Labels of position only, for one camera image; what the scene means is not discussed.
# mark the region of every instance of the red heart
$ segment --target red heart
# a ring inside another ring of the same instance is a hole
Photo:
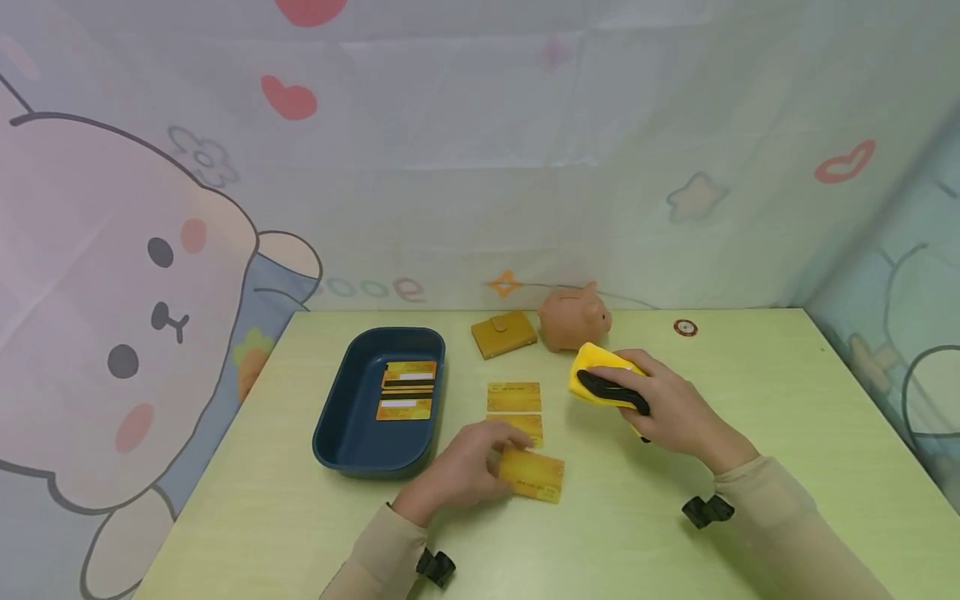
[[[813,172],[813,177],[820,183],[843,183],[852,180],[874,157],[874,150],[876,150],[876,142],[865,139],[848,155],[834,156],[821,162]]]
[[[285,86],[273,75],[260,78],[260,87],[270,106],[288,121],[305,119],[317,111],[317,97],[302,85]]]
[[[274,0],[280,12],[297,27],[317,27],[331,21],[347,0]]]

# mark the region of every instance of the wrist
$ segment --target wrist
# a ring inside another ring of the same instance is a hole
[[[726,425],[697,456],[714,475],[742,467],[758,457],[756,447],[742,433]]]
[[[403,486],[390,505],[395,513],[423,528],[430,525],[434,515],[445,504],[438,488],[426,475],[427,472],[424,472]]]

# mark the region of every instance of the black clip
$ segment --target black clip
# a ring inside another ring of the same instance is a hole
[[[733,506],[718,495],[712,496],[706,502],[700,496],[693,496],[684,504],[684,515],[697,529],[703,529],[713,521],[730,520],[733,512]]]
[[[440,589],[446,588],[457,565],[443,552],[434,556],[429,549],[424,548],[420,560],[417,562],[417,572],[432,581]]]

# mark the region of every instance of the orange piggy bank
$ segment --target orange piggy bank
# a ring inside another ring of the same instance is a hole
[[[575,350],[586,342],[599,344],[613,324],[607,305],[597,295],[596,281],[579,290],[554,290],[537,314],[543,341],[551,352]]]

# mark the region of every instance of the blue tray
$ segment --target blue tray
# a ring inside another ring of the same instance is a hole
[[[313,454],[322,465],[349,477],[405,479],[430,462],[440,430],[444,338],[423,327],[379,327],[347,348],[313,433]],[[437,363],[429,420],[376,420],[388,362]]]

